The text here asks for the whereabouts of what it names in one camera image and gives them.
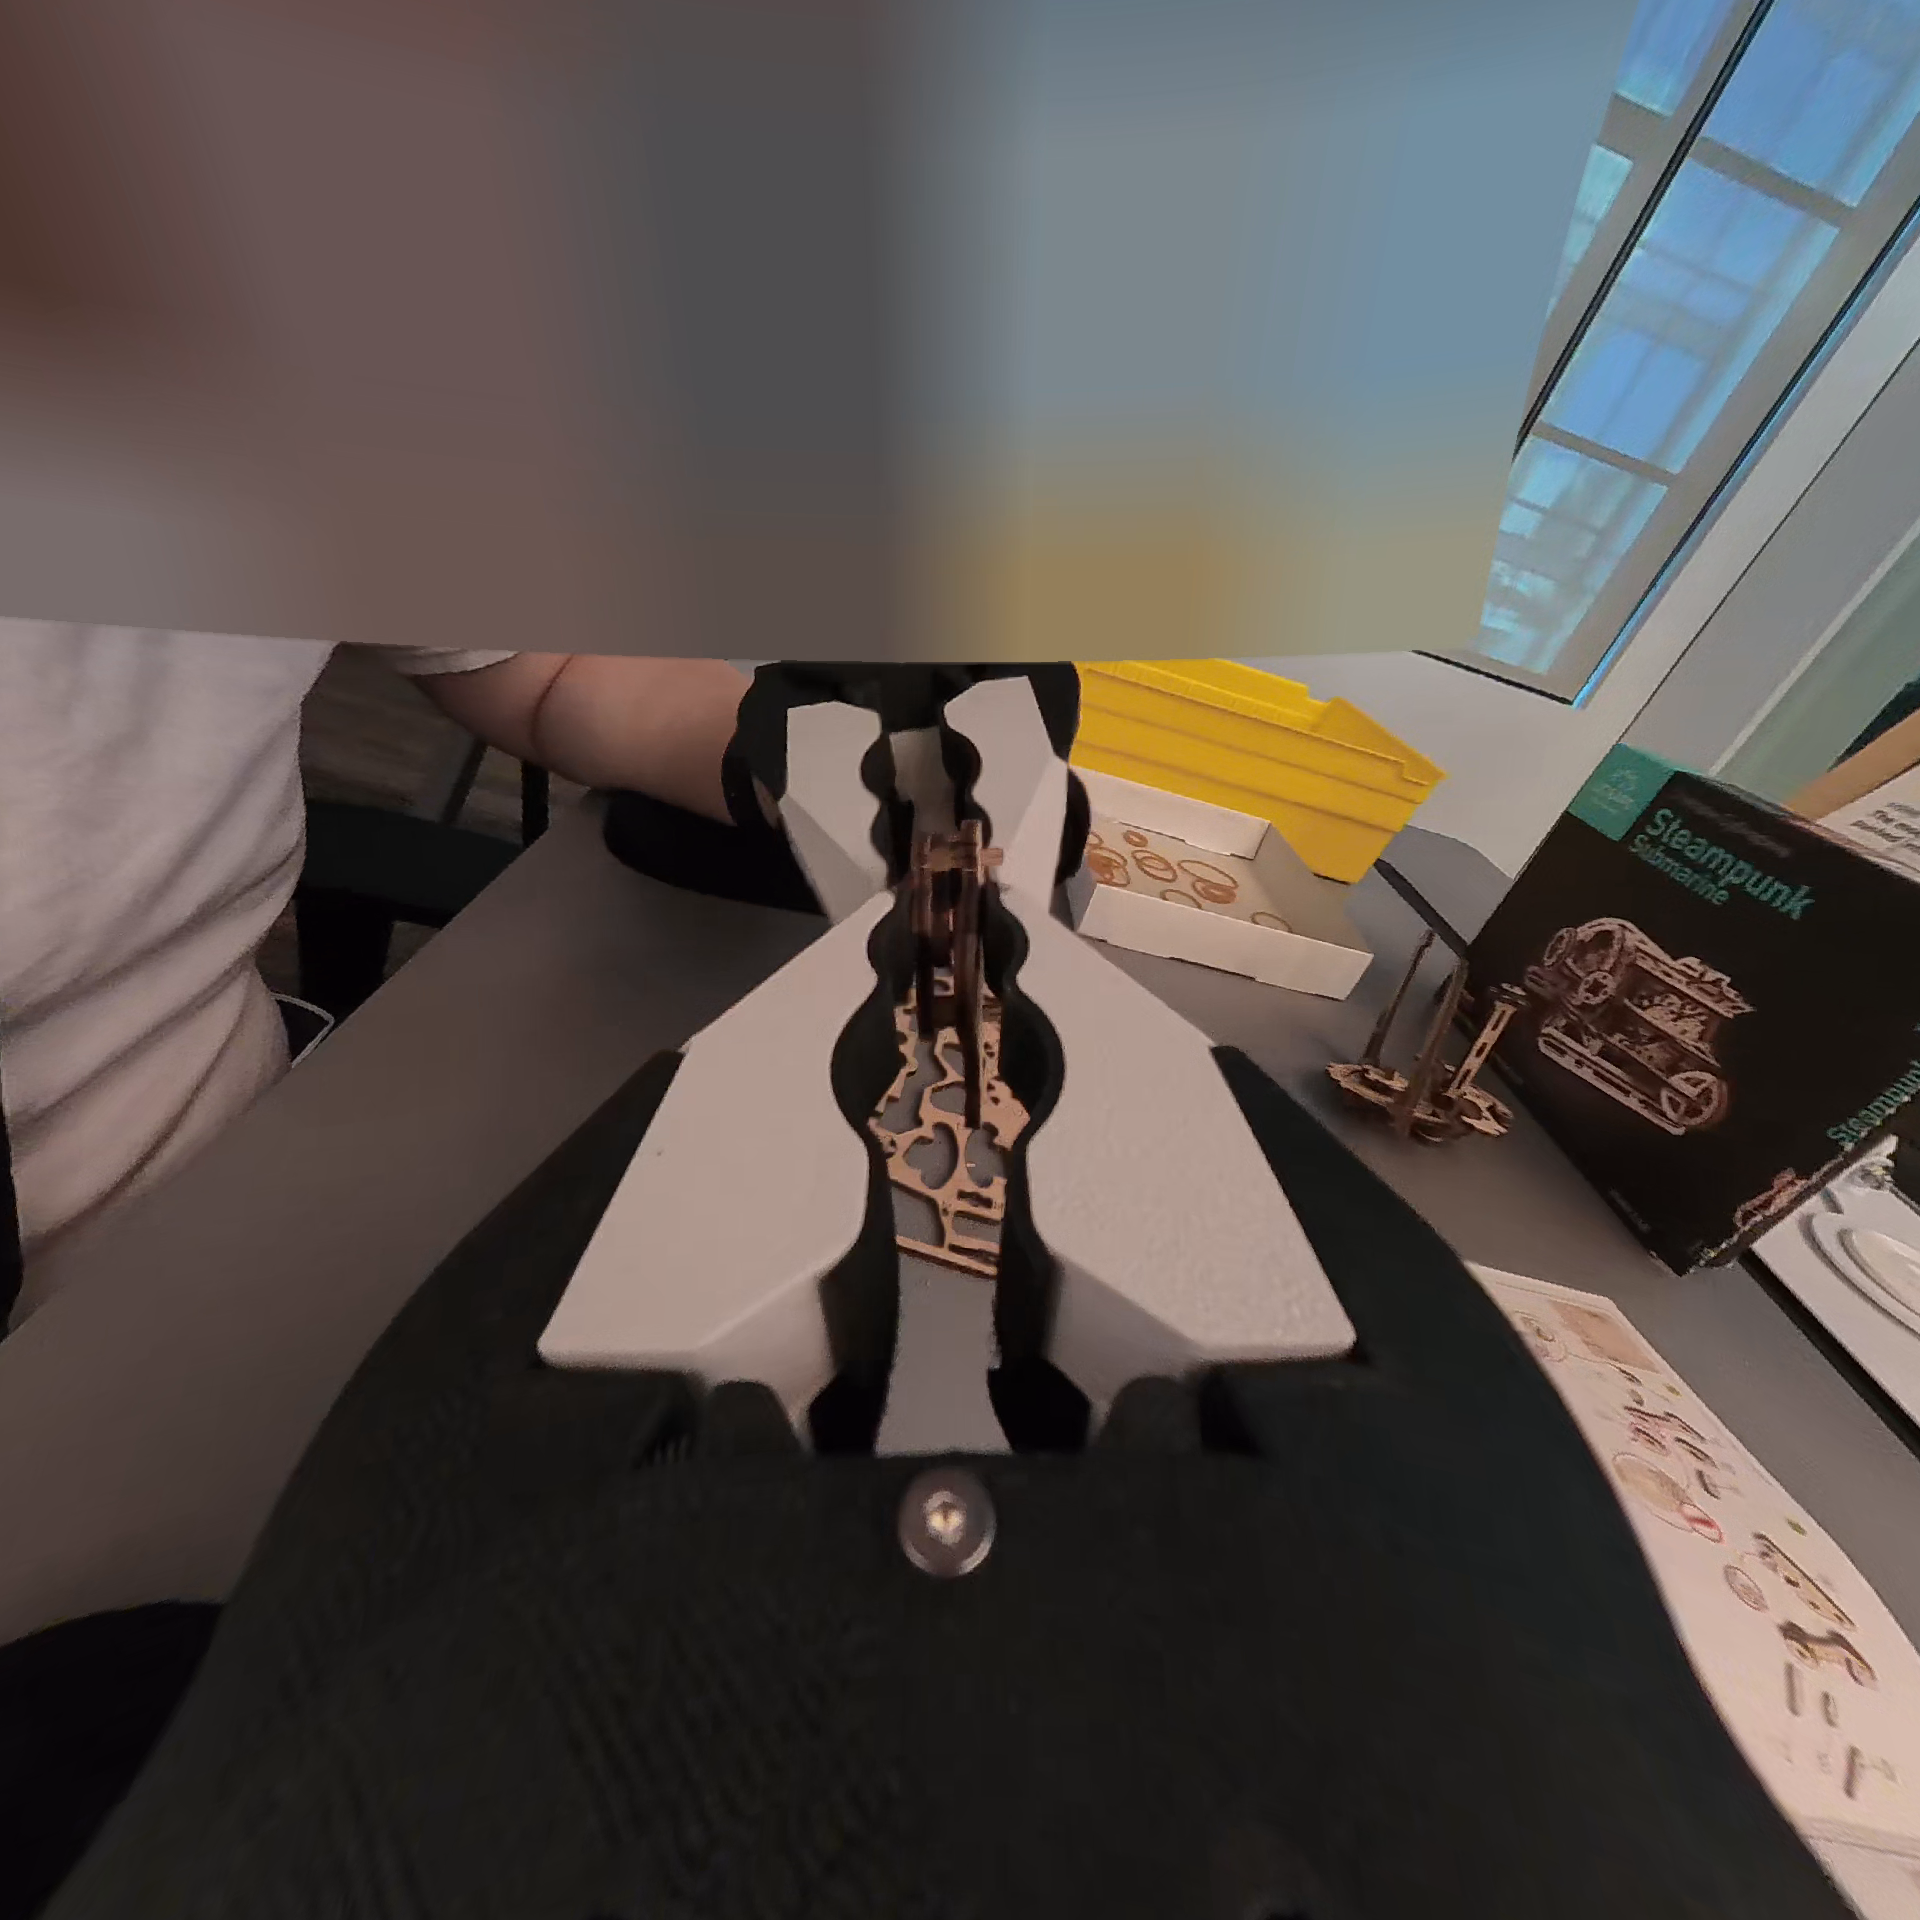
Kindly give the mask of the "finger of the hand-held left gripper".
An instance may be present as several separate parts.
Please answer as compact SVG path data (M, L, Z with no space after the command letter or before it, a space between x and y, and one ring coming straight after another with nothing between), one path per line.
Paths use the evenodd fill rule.
M972 757L952 776L955 831L978 823L1000 851L1000 896L1019 921L1048 921L1060 859L1068 762L1057 754L1032 689L967 689L944 709L944 728Z
M894 740L880 712L800 705L784 721L779 823L827 921L892 896L905 871Z

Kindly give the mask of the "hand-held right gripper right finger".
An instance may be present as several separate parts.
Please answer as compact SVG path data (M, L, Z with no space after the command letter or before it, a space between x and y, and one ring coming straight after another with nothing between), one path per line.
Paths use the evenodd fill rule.
M1009 1448L1081 1450L1144 1379L1356 1355L1215 1042L1042 905L986 907L982 951L1030 1113L992 1311Z

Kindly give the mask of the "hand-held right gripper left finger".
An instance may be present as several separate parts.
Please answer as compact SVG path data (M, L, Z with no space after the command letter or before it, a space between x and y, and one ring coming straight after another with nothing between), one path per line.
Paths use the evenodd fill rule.
M876 1453L899 1252L872 1116L896 1068L899 930L863 905L671 1061L544 1364L763 1386L819 1452Z

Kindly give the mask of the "wooden model gear assembly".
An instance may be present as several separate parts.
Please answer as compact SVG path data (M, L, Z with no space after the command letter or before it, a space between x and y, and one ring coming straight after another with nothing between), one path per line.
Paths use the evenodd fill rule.
M946 1029L955 1036L970 1130L982 1124L986 1105L987 930L1000 865L1002 851L975 817L952 833L920 837L905 877L914 1026L934 1048Z

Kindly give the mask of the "person's left forearm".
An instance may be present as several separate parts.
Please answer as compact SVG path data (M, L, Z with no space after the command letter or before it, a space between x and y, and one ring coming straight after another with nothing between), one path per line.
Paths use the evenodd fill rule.
M553 777L730 820L726 754L751 691L732 663L518 655L419 687L455 724Z

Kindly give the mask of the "laser-cut wooden parts sheet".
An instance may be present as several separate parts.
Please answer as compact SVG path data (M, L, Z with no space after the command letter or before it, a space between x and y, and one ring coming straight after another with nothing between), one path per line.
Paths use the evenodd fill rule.
M1000 1273L1007 1170L1030 1128L1026 1105L1002 1074L1002 1001L987 992L978 1029L978 1119L970 1121L963 1045L936 1040L912 1009L896 1009L896 1076L872 1131L896 1205L899 1251L967 1280Z

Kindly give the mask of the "black model kit box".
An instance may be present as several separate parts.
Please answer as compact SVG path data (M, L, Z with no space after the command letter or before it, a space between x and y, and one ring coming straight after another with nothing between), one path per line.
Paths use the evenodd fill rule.
M1674 1276L1726 1265L1918 1093L1918 889L1616 746L1495 905L1468 1004L1495 1069Z

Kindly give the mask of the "white cardboard tray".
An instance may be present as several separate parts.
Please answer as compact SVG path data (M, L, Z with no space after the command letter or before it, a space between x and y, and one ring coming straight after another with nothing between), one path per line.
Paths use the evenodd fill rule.
M1079 772L1091 823L1065 882L1073 927L1131 953L1344 1001L1375 964L1342 885L1271 823L1150 784Z

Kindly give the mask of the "yellow plastic bin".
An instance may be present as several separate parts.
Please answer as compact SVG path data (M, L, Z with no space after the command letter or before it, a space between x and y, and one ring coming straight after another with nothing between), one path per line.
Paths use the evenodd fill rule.
M1259 818L1358 882L1447 772L1344 700L1235 660L1079 663L1073 763Z

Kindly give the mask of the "black office chair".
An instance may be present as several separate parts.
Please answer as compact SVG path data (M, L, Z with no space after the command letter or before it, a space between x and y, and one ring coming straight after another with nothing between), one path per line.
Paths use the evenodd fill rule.
M439 722L398 671L336 652L305 705L305 865L294 903L298 985L279 996L295 1053L356 1013L383 985L398 928L454 923L550 826L551 777L521 759L512 842L465 826L487 746ZM411 797L401 747L419 754Z

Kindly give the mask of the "illustrated instruction booklet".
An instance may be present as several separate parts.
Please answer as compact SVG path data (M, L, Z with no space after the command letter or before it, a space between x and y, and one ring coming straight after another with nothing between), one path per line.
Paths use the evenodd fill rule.
M1860 1916L1918 1916L1918 1656L1892 1611L1615 1304L1471 1272L1596 1453L1745 1760Z

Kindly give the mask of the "person's white shirt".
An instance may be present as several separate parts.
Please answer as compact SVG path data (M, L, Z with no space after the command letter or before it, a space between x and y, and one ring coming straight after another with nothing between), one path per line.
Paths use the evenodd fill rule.
M34 1257L286 1065L257 951L305 858L318 640L4 619L4 1320Z

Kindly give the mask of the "white stand base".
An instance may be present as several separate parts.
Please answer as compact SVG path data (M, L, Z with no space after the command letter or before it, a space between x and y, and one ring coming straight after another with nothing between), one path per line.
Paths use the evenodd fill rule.
M1751 1257L1915 1429L1915 1148L1887 1140L1766 1233Z

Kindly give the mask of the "printed instruction poster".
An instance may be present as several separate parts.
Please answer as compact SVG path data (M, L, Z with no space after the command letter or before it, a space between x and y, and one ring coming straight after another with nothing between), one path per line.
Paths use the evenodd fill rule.
M1819 827L1881 867L1918 877L1918 768L1830 812Z

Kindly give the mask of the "instruction poster board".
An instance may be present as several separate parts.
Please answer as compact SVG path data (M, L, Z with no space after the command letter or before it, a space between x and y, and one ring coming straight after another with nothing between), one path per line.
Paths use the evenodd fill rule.
M1902 722L1863 746L1860 752L1804 784L1787 797L1785 809L1796 818L1817 823L1858 804L1918 767L1918 733L1920 714L1911 712Z

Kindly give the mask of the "window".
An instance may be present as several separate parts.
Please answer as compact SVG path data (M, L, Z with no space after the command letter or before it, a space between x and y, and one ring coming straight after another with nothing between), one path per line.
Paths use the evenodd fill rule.
M1915 228L1915 2L1638 4L1468 660L1579 705Z

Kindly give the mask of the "small wooden model frame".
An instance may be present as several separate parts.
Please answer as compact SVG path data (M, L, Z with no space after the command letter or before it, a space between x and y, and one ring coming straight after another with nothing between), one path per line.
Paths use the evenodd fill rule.
M1514 1124L1514 1112L1482 1084L1482 1069L1492 1061L1504 1032L1522 1005L1522 991L1498 988L1490 1009L1480 1016L1468 1051L1457 1065L1447 1065L1450 1033L1471 985L1471 962L1454 951L1454 967L1435 999L1424 1042L1411 1068L1399 1069L1385 1058L1385 1042L1428 948L1441 940L1443 930L1438 927L1424 928L1398 988L1370 1032L1361 1058L1356 1064L1334 1064L1329 1080L1350 1103L1378 1113L1401 1140L1447 1145L1465 1137L1502 1139Z

